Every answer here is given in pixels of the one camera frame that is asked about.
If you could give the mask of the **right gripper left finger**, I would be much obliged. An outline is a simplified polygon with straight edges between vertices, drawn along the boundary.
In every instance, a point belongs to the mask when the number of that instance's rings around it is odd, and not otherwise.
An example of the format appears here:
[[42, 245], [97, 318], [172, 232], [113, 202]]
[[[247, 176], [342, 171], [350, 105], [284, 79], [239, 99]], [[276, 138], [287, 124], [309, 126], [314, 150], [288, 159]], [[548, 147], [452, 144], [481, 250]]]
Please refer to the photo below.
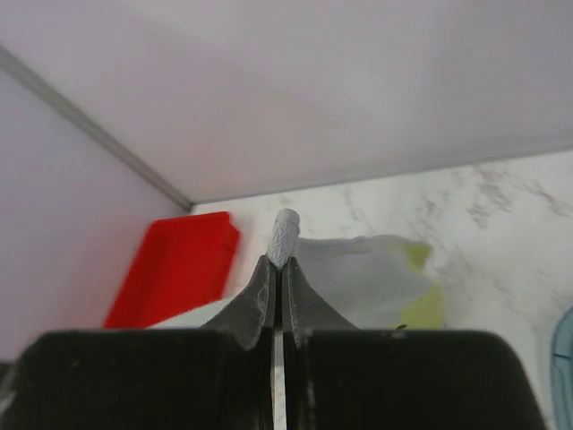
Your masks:
[[231, 343], [239, 349], [274, 346], [274, 266], [263, 255], [250, 280], [228, 305], [196, 330], [208, 344]]

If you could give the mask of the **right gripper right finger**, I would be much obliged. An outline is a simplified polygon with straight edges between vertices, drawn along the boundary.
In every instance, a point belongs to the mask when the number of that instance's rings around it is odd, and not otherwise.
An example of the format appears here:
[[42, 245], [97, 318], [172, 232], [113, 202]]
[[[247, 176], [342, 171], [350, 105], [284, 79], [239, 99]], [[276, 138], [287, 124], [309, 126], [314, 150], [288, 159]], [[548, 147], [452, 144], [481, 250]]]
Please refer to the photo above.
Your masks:
[[314, 330], [356, 327], [312, 288], [296, 258], [290, 257], [284, 266], [284, 333], [300, 348], [306, 332]]

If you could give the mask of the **grey frog towel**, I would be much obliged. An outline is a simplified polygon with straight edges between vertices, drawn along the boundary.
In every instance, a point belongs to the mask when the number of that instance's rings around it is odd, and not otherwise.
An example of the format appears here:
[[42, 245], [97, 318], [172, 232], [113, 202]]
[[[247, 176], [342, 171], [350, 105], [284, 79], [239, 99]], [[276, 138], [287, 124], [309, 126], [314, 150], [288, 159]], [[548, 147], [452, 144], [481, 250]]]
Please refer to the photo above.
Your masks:
[[444, 298], [424, 266], [432, 248], [402, 236], [311, 239], [300, 235], [299, 214], [275, 218], [266, 255], [294, 257], [312, 288], [357, 329], [439, 330]]

